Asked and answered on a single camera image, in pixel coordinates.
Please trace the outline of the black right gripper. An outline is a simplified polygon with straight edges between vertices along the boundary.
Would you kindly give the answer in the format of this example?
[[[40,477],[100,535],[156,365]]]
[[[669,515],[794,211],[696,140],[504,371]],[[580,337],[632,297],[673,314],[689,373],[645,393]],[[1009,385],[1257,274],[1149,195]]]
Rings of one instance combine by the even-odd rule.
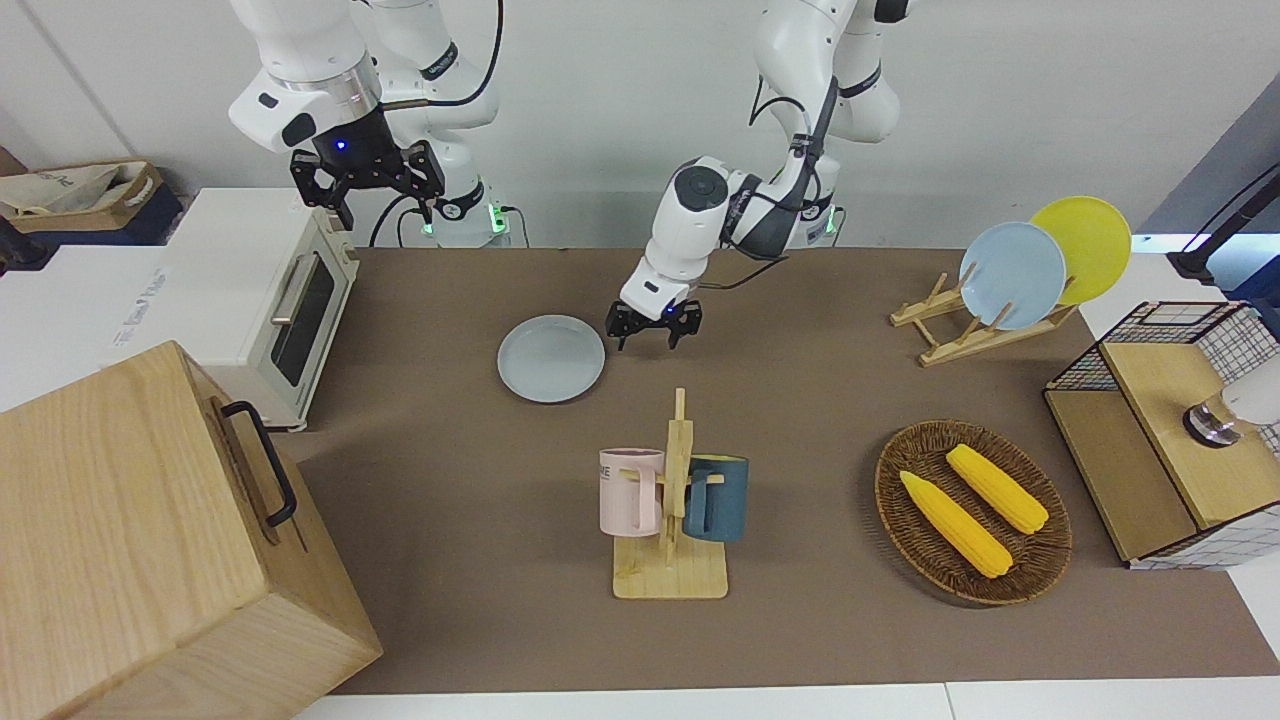
[[[291,155],[291,177],[305,204],[325,208],[334,228],[355,228],[346,195],[355,190],[390,188],[417,201],[422,223],[433,223],[436,200],[445,192],[445,177],[431,143],[420,138],[397,145],[384,110],[323,132],[312,140],[312,152]]]

